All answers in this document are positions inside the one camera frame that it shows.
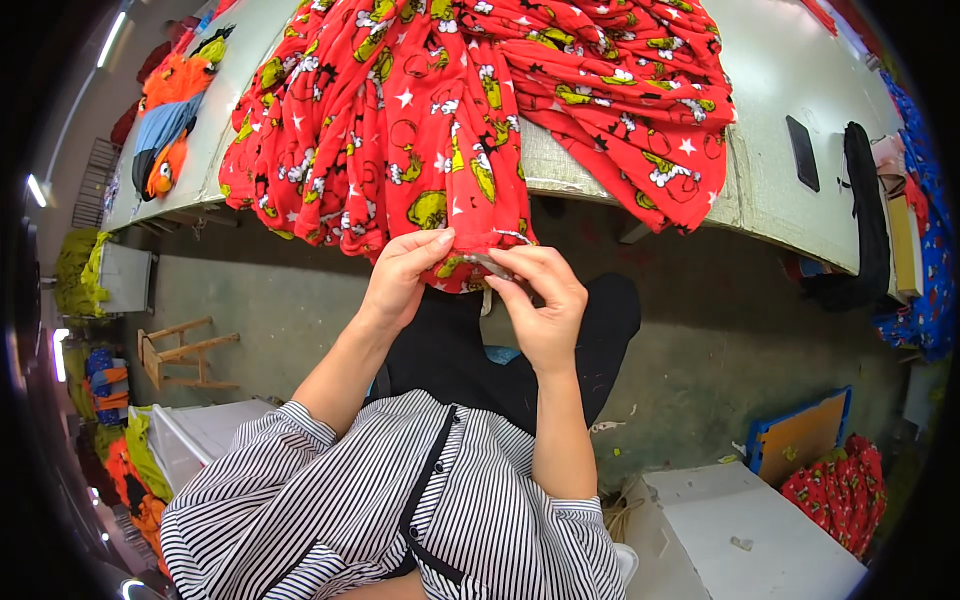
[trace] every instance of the smartphone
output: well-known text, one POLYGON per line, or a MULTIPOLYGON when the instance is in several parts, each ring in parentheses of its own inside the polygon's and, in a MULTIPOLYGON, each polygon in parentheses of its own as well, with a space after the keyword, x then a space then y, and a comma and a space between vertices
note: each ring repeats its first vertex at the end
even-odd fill
POLYGON ((797 163, 797 178, 813 191, 819 192, 820 177, 817 175, 817 161, 813 157, 810 132, 789 114, 786 115, 786 128, 790 131, 790 143, 793 144, 793 158, 797 163))

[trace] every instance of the red fleece fabric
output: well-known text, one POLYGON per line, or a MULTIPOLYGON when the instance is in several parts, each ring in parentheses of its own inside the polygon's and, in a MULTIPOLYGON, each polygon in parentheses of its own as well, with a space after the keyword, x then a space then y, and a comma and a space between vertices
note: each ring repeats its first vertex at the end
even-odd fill
POLYGON ((684 0, 304 3, 233 113, 221 190, 271 229, 375 259, 455 227, 464 252, 536 243, 520 115, 653 230, 703 221, 735 118, 716 26, 684 0))

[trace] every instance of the gray floor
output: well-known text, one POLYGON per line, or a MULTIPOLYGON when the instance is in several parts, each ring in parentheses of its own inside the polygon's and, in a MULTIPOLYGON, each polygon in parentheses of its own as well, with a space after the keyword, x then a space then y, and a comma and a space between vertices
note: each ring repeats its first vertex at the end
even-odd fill
MULTIPOLYGON (((138 327, 206 314, 214 323, 195 332, 198 338, 239 332, 239 344, 209 359, 211 376, 240 383, 240 391, 159 393, 134 366, 136 403, 289 398, 359 305, 370 272, 364 259, 282 240, 251 217, 238 229, 209 225, 200 241, 189 229, 146 240, 162 253, 156 314, 128 318, 131 340, 138 327)), ((869 313, 828 315, 800 300, 780 266, 782 251, 766 243, 703 228, 621 246, 611 234, 619 219, 620 210, 582 203, 567 203, 559 220, 535 204, 533 219, 541 242, 558 247, 581 279, 617 271, 640 292, 643 325, 600 416, 624 424, 593 435, 605 487, 642 468, 713 463, 734 452, 731 442, 744 443, 752 420, 848 384, 847 432, 882 449, 905 369, 878 340, 869 313)), ((486 343, 515 343, 502 305, 481 324, 486 343)))

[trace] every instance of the black and white striped shirt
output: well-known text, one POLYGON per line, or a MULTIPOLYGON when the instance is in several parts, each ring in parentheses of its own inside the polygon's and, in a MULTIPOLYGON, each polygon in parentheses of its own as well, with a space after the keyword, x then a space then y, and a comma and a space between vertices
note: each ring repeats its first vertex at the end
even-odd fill
POLYGON ((599 499, 547 496, 533 443, 423 391, 340 442, 288 402, 174 498, 163 555, 185 599, 326 598, 413 568, 430 598, 622 598, 599 499))

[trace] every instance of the finger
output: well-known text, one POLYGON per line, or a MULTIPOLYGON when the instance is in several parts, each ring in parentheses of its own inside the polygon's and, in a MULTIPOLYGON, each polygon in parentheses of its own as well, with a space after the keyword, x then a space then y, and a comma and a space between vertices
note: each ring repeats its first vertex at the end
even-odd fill
POLYGON ((503 303, 507 306, 507 312, 510 313, 510 318, 513 321, 527 318, 531 312, 535 311, 534 305, 530 302, 530 297, 520 286, 495 275, 485 276, 484 279, 503 299, 503 303))
POLYGON ((529 256, 540 264, 548 267, 566 284, 580 283, 580 279, 573 273, 569 263, 556 248, 549 246, 513 246, 507 252, 515 252, 522 256, 529 256))
POLYGON ((412 252, 421 246, 426 246, 430 242, 439 238, 445 231, 453 231, 453 229, 421 229, 419 231, 413 231, 411 233, 399 235, 390 240, 387 246, 383 249, 383 252, 380 253, 380 259, 393 258, 394 256, 400 256, 402 254, 412 252))
POLYGON ((490 256, 501 266, 526 279, 531 287, 543 297, 547 306, 566 304, 570 286, 565 284, 548 265, 520 252, 504 252, 490 249, 490 256))
MULTIPOLYGON (((433 239, 414 247, 406 254, 395 256, 393 260, 410 274, 419 275, 420 272, 426 271, 450 252, 455 236, 456 231, 453 228, 441 229, 441 233, 433 239)), ((415 243, 421 241, 422 238, 414 240, 415 243)))

